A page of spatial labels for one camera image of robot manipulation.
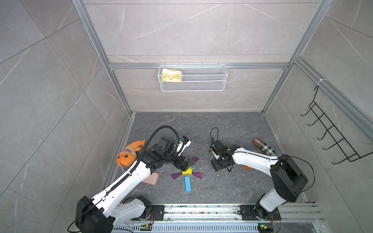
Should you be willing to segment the yellow block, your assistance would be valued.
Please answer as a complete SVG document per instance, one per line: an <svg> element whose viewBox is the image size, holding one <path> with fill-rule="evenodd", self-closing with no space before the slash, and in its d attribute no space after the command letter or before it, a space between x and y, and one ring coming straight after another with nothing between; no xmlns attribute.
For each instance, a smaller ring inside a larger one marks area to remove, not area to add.
<svg viewBox="0 0 373 233"><path fill-rule="evenodd" d="M184 172L182 172L182 174L184 175L184 176L190 176L190 175L192 175L192 171L184 171Z"/></svg>

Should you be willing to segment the light blue long block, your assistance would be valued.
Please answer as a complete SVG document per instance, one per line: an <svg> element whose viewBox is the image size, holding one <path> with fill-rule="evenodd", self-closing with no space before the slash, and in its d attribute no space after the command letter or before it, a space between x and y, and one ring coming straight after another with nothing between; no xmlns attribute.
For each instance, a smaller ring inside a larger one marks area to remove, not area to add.
<svg viewBox="0 0 373 233"><path fill-rule="evenodd" d="M191 182L189 176L185 176L185 188L186 192L191 192Z"/></svg>

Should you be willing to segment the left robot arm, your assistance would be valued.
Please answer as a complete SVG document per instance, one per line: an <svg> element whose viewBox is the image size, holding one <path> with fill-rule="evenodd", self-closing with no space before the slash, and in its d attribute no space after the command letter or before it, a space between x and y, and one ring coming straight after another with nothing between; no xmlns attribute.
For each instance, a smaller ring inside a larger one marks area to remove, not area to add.
<svg viewBox="0 0 373 233"><path fill-rule="evenodd" d="M141 157L114 183L92 198L82 197L77 203L75 222L81 233L110 233L132 219L147 220L152 215L152 203L144 196L130 202L123 199L143 180L150 177L164 164L173 164L181 171L188 170L196 159L186 159L182 152L191 144L183 136L179 142L162 137L159 143L146 148Z"/></svg>

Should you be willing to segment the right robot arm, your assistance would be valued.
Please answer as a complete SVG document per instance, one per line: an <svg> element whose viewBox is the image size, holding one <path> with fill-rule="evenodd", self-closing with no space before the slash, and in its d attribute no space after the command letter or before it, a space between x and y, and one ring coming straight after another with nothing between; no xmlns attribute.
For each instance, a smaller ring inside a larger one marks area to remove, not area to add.
<svg viewBox="0 0 373 233"><path fill-rule="evenodd" d="M294 162L294 156L259 154L237 145L228 147L214 139L211 139L210 150L215 156L211 164L216 172L223 169L230 172L234 165L243 165L272 178L274 188L262 195L254 206L258 219L267 219L272 211L286 202L296 202L308 183L308 178Z"/></svg>

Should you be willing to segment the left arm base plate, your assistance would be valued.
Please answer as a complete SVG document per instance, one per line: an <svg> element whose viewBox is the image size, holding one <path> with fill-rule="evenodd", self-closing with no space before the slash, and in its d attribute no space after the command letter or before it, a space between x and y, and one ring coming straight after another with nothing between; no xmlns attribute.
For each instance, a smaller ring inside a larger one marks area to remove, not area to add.
<svg viewBox="0 0 373 233"><path fill-rule="evenodd" d="M163 221L165 214L164 205L152 205L152 212L154 212L154 221Z"/></svg>

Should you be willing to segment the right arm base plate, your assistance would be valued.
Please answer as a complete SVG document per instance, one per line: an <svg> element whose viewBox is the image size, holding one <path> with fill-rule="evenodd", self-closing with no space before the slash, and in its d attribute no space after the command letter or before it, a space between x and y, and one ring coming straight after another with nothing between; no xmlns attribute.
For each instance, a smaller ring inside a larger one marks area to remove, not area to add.
<svg viewBox="0 0 373 233"><path fill-rule="evenodd" d="M237 211L237 214L242 217L242 220L281 220L281 215L278 208L275 208L273 211L268 212L261 207L256 205L240 205L240 209Z"/></svg>

